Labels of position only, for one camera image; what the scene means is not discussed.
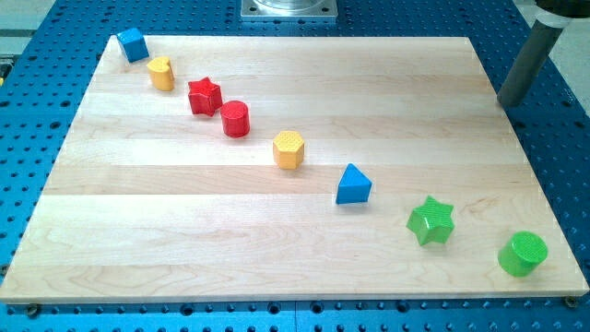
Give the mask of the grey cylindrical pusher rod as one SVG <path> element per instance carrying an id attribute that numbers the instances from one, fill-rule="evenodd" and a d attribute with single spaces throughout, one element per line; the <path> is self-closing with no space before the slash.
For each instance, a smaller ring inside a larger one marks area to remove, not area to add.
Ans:
<path id="1" fill-rule="evenodd" d="M 502 107 L 516 107 L 524 100 L 562 31 L 571 22 L 572 18 L 549 11 L 537 12 L 529 37 L 497 94 Z"/>

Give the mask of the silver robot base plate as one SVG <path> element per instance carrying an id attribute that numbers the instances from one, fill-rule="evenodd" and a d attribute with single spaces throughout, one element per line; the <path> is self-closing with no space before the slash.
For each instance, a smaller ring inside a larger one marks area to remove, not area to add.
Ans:
<path id="1" fill-rule="evenodd" d="M 241 0 L 246 19 L 335 18 L 337 0 Z"/>

